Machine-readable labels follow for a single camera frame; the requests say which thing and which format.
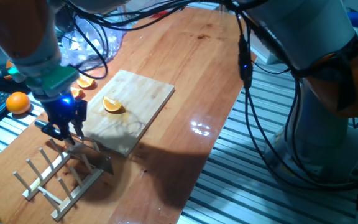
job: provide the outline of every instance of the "plastic bag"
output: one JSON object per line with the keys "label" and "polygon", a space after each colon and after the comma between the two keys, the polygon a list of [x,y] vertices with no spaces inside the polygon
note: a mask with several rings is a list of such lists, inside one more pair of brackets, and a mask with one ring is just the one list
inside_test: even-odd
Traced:
{"label": "plastic bag", "polygon": [[[102,28],[79,17],[76,18],[76,23],[97,48],[98,52],[105,58],[106,62],[114,58],[126,32]],[[62,37],[59,48],[62,55],[62,66],[70,64],[79,67],[81,70],[87,70],[102,65],[102,61],[96,52],[76,29],[71,33],[66,33]]]}

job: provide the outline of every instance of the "wooden cutting board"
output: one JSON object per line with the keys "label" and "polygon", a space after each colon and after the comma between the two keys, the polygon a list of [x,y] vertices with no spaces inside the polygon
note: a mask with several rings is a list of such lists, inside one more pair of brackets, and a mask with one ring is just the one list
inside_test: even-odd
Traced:
{"label": "wooden cutting board", "polygon": [[[173,85],[120,70],[88,103],[84,136],[127,156],[174,91]],[[106,111],[105,96],[120,101],[124,110]]]}

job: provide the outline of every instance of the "orange slice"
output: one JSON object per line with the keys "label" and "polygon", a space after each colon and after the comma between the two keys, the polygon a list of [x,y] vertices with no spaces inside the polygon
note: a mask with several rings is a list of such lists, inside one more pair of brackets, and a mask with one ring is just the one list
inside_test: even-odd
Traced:
{"label": "orange slice", "polygon": [[94,84],[94,79],[92,78],[88,78],[84,75],[81,75],[78,79],[77,79],[77,84],[78,86],[80,86],[81,88],[88,88],[91,85]]}
{"label": "orange slice", "polygon": [[122,103],[118,102],[117,100],[114,100],[112,98],[108,98],[105,96],[103,98],[103,106],[104,109],[106,109],[109,112],[115,112],[122,108]]}
{"label": "orange slice", "polygon": [[74,98],[79,97],[82,94],[82,90],[71,87],[70,88],[71,94],[74,96]]}

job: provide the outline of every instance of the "robotic arm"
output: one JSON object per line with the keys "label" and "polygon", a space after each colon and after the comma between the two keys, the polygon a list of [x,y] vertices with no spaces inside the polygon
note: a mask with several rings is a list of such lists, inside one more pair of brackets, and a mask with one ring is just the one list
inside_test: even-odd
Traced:
{"label": "robotic arm", "polygon": [[[122,0],[71,2],[95,14],[112,11],[125,3]],[[83,137],[86,102],[76,101],[70,93],[78,71],[60,66],[54,15],[62,6],[60,0],[0,0],[0,48],[17,68],[17,71],[10,70],[13,79],[26,82],[45,108],[49,123],[42,131],[73,144],[68,123],[73,123],[77,135]]]}
{"label": "robotic arm", "polygon": [[[49,124],[42,131],[72,143],[68,123],[73,123],[79,137],[83,136],[81,126],[86,119],[86,102],[75,101],[69,92],[70,85],[78,78],[78,72],[72,67],[60,66],[53,18],[65,1],[0,0],[0,48],[18,70],[12,74],[13,79],[26,81],[36,99],[43,104]],[[126,0],[70,2],[90,14],[103,14],[124,4]],[[239,7],[252,8],[246,9],[246,13],[252,19],[255,33],[258,29],[263,30],[260,39],[264,41],[266,37],[271,40],[267,42],[267,47],[281,55],[280,59],[291,68],[295,77],[304,78],[303,88],[307,94],[296,109],[301,111],[300,118],[295,121],[296,118],[291,117],[291,122],[298,122],[298,125],[294,125],[294,136],[303,146],[303,152],[314,155],[314,159],[310,157],[307,161],[328,167],[327,174],[333,175],[332,170],[339,170],[339,178],[334,182],[346,181],[358,163],[358,149],[352,151],[354,156],[345,158],[353,159],[345,165],[339,164],[339,168],[333,167],[336,163],[332,163],[332,159],[325,154],[327,149],[330,155],[334,155],[334,150],[341,155],[347,154],[346,146],[344,149],[339,147],[349,140],[347,120],[344,118],[358,117],[358,30],[350,23],[341,1],[237,0],[237,3]],[[327,117],[330,117],[327,124],[315,125],[316,120]],[[300,127],[305,123],[315,125],[315,128],[302,134],[301,131],[305,129]],[[335,128],[337,124],[340,124],[341,130],[340,134],[335,135],[338,133]],[[282,147],[284,151],[287,150],[286,142]]]}

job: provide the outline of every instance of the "wooden table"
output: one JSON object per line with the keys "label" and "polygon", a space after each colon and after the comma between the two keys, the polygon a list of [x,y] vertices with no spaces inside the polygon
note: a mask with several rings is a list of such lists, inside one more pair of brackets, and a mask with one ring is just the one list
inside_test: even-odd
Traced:
{"label": "wooden table", "polygon": [[[238,37],[233,15],[192,8],[125,35],[108,77],[85,91],[85,99],[92,99],[120,69],[170,83],[176,92],[134,152],[127,159],[113,156],[116,175],[104,173],[61,223],[176,223],[241,89]],[[46,199],[37,194],[28,202],[21,195],[25,188],[12,175],[16,170],[31,183],[36,175],[25,160],[44,170],[47,163],[37,149],[57,157],[47,140],[32,124],[0,153],[1,223],[55,223]],[[77,161],[70,164],[84,170]],[[63,167],[46,184],[63,199],[57,177],[71,189],[75,181]]]}

